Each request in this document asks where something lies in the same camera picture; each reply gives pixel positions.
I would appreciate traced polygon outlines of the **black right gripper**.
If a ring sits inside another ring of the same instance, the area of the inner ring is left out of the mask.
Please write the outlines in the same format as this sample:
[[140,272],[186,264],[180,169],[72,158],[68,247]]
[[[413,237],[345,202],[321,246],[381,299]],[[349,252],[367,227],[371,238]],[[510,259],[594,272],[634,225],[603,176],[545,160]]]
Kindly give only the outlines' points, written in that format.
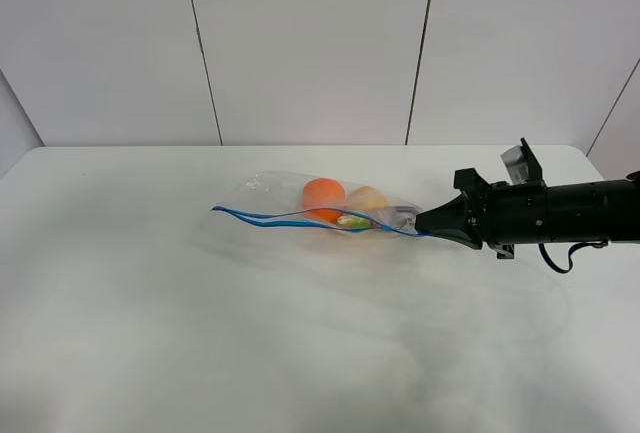
[[548,239],[547,187],[542,179],[490,184],[468,168],[455,172],[454,188],[460,197],[416,216],[417,231],[468,248],[480,248],[482,242],[500,258],[514,257],[518,244]]

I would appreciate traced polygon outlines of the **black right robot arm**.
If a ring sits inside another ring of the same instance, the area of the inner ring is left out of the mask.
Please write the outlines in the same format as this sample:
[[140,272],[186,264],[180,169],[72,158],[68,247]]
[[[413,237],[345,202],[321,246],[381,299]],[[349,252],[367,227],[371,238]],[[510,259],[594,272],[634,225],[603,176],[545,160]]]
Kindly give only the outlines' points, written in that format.
[[524,244],[639,241],[639,182],[629,179],[548,186],[488,183],[475,169],[455,172],[459,195],[416,216],[415,229],[512,259]]

